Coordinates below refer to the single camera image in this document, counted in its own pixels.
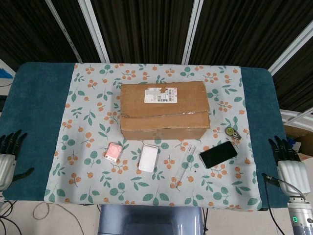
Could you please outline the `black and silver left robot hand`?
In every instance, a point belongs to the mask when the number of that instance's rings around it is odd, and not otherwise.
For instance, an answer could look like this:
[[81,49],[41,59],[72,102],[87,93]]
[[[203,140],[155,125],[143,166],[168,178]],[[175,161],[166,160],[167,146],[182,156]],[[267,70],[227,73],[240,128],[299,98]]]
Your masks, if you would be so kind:
[[0,137],[0,192],[7,190],[12,182],[28,177],[35,168],[31,167],[26,172],[14,174],[22,143],[27,133],[21,130]]

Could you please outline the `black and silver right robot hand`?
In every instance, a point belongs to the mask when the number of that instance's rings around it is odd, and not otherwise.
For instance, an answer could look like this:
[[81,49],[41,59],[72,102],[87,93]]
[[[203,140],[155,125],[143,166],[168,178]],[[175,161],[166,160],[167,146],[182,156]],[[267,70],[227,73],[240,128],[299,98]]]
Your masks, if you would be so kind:
[[311,192],[305,164],[285,139],[268,139],[278,171],[278,185],[288,196],[306,196]]

